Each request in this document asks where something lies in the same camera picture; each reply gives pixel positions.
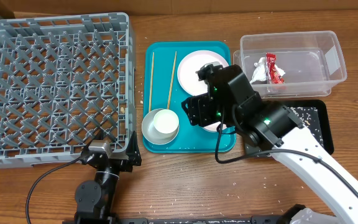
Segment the wooden chopstick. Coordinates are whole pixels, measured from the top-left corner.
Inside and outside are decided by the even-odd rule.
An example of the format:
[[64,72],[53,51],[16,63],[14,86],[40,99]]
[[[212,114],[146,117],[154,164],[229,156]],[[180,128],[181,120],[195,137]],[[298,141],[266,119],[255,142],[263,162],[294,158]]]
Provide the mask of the wooden chopstick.
[[152,52],[152,63],[150,68],[150,89],[149,89],[149,109],[148,112],[152,110],[152,88],[153,88],[153,78],[154,78],[154,58],[155,53]]
[[175,77],[176,62],[177,62],[177,51],[175,51],[175,56],[173,59],[172,75],[171,75],[171,79],[170,79],[170,88],[169,88],[169,92],[168,92],[168,101],[167,101],[167,109],[168,110],[170,109],[170,103],[171,103],[171,99],[172,99],[172,89],[173,89],[173,80]]

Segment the white tissue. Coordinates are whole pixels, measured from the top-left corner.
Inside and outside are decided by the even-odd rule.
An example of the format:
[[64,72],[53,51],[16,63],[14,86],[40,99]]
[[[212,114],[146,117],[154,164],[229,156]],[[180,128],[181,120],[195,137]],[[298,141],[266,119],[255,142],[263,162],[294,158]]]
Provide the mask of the white tissue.
[[254,67],[255,69],[250,83],[265,82],[267,80],[266,58],[261,57],[258,62],[254,63]]

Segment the small white plate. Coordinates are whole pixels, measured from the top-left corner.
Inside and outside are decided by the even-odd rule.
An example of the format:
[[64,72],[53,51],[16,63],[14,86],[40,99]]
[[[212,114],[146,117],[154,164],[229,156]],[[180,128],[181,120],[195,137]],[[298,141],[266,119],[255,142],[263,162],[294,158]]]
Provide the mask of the small white plate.
[[220,122],[216,122],[213,124],[210,124],[208,126],[203,127],[204,130],[209,131],[209,132],[217,132],[217,128],[220,126]]

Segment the white cup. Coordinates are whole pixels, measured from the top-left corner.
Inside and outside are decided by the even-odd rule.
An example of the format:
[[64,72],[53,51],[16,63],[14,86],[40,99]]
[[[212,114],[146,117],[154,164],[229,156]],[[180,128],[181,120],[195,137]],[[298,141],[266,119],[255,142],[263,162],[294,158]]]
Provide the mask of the white cup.
[[157,112],[154,116],[154,127],[162,134],[171,134],[179,127],[179,118],[177,114],[168,109]]

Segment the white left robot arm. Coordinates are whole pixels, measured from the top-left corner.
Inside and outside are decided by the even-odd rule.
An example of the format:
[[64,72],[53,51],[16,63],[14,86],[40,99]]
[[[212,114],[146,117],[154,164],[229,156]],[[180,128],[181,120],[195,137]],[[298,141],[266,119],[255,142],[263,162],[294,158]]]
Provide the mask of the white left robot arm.
[[99,130],[83,148],[80,161],[95,168],[96,172],[93,180],[84,181],[76,188],[74,224],[120,223],[111,207],[119,174],[126,171],[126,161],[112,155],[110,143],[104,140],[103,130]]

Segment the red snack wrapper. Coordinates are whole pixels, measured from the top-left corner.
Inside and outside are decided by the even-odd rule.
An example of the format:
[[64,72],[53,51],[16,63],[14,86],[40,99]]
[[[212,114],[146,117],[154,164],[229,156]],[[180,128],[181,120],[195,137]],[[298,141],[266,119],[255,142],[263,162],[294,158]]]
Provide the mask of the red snack wrapper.
[[283,84],[285,83],[283,76],[285,71],[279,68],[276,65],[276,55],[271,53],[266,53],[266,70],[268,73],[269,82],[271,84]]

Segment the large white plate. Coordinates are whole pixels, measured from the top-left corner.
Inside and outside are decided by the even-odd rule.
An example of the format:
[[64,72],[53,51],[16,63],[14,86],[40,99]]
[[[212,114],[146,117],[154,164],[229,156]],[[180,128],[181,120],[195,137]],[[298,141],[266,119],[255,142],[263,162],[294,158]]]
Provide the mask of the large white plate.
[[204,81],[199,81],[197,71],[204,65],[222,65],[228,67],[228,62],[216,52],[210,50],[197,50],[186,55],[180,62],[177,78],[180,86],[191,96],[202,95],[208,92]]

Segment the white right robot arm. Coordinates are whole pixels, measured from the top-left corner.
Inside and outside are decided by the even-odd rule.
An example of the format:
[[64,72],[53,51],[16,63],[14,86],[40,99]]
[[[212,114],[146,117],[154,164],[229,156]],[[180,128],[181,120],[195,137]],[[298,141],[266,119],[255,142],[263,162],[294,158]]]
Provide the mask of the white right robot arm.
[[263,101],[238,65],[207,63],[197,71],[206,93],[190,96],[181,108],[192,126],[220,122],[233,127],[249,145],[260,148],[294,172],[334,213],[312,214],[298,207],[285,223],[358,223],[358,180],[315,139],[302,120],[279,101]]

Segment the grey bowl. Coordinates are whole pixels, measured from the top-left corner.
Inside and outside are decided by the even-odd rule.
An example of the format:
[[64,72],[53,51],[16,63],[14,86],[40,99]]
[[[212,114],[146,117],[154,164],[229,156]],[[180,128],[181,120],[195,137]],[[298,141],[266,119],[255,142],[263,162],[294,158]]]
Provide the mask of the grey bowl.
[[163,109],[160,108],[160,109],[152,110],[151,112],[147,113],[142,120],[143,137],[146,140],[148,140],[148,142],[156,145],[164,145],[172,142],[176,138],[180,128],[180,122],[179,122],[179,127],[177,128],[177,130],[171,134],[162,134],[158,132],[154,127],[153,120],[155,114],[160,110]]

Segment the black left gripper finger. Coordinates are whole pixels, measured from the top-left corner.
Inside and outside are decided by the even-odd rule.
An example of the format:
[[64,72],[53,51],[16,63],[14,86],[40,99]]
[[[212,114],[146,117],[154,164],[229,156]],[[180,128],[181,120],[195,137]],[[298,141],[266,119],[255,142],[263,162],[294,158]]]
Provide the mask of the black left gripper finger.
[[87,144],[88,148],[110,148],[111,144],[116,142],[116,138],[106,133],[102,129],[98,129],[98,132],[94,138]]
[[142,158],[137,142],[137,133],[133,131],[126,149],[127,164],[129,166],[141,166]]

